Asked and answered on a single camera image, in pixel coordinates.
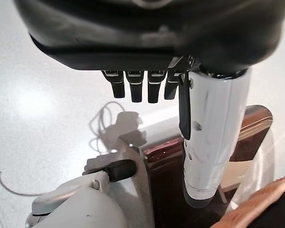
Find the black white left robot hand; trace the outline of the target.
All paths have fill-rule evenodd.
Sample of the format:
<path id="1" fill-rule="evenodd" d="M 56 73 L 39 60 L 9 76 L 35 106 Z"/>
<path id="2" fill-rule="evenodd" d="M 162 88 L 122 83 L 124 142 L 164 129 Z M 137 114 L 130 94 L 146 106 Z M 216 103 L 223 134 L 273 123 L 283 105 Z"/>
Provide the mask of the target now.
<path id="1" fill-rule="evenodd" d="M 250 67 L 276 49 L 285 0 L 17 0 L 36 47 L 76 70 L 101 70 L 115 97 L 141 101 L 167 75 L 179 91 L 183 193 L 194 208 L 214 196 L 236 146 Z"/>

